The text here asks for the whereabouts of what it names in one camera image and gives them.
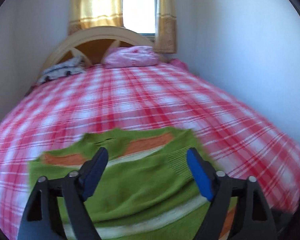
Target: wooden headboard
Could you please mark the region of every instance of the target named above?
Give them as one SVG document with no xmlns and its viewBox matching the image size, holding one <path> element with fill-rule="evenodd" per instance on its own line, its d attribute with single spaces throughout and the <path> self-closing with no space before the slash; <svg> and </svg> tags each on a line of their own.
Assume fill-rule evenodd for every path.
<svg viewBox="0 0 300 240">
<path fill-rule="evenodd" d="M 72 58 L 70 52 L 72 48 L 80 50 L 93 64 L 98 64 L 114 40 L 121 41 L 120 47 L 153 46 L 153 43 L 146 37 L 125 28 L 100 26 L 80 30 L 67 37 L 53 50 L 43 64 L 40 73 L 52 65 Z"/>
</svg>

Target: red plaid bedsheet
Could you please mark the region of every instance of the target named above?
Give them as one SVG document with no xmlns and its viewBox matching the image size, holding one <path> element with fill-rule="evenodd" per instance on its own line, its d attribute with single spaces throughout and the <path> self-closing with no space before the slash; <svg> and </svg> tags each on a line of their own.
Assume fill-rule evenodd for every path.
<svg viewBox="0 0 300 240">
<path fill-rule="evenodd" d="M 0 228 L 16 239 L 28 198 L 27 162 L 83 133 L 119 127 L 192 129 L 231 177 L 257 177 L 271 206 L 294 210 L 300 146 L 224 91 L 162 64 L 91 68 L 43 84 L 0 124 Z"/>
</svg>

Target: window pane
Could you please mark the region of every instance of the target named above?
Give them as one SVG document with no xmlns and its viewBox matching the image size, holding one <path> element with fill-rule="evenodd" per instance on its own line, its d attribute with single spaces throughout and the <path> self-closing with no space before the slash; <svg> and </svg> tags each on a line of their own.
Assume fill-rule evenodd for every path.
<svg viewBox="0 0 300 240">
<path fill-rule="evenodd" d="M 123 25 L 136 33 L 155 33 L 154 0 L 123 0 Z"/>
</svg>

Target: sheer curtain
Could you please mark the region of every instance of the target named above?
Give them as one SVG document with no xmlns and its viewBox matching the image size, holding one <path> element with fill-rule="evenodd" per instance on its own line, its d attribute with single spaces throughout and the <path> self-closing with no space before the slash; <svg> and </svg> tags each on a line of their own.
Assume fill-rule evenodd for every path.
<svg viewBox="0 0 300 240">
<path fill-rule="evenodd" d="M 69 34 L 104 25 L 123 26 L 122 0 L 71 0 Z"/>
<path fill-rule="evenodd" d="M 158 18 L 154 49 L 161 53 L 177 52 L 175 0 L 158 0 Z"/>
</svg>

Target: beige curtain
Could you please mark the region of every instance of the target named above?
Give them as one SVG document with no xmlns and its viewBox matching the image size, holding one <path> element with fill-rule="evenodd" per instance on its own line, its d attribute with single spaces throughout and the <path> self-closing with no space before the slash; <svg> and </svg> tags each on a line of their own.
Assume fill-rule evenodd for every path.
<svg viewBox="0 0 300 240">
<path fill-rule="evenodd" d="M 158 18 L 154 50 L 161 53 L 177 52 L 177 17 L 175 0 L 158 0 Z"/>
<path fill-rule="evenodd" d="M 123 26 L 122 0 L 71 0 L 69 34 L 105 25 Z"/>
</svg>

